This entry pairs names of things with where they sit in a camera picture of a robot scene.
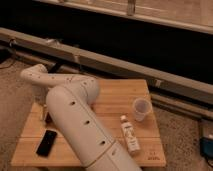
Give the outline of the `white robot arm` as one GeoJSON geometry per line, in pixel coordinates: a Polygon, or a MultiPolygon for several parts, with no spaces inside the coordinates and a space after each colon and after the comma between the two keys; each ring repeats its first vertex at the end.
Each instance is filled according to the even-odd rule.
{"type": "Polygon", "coordinates": [[[100,92],[94,77],[49,73],[43,64],[22,70],[20,77],[49,89],[50,116],[86,171],[142,171],[91,109],[100,92]]]}

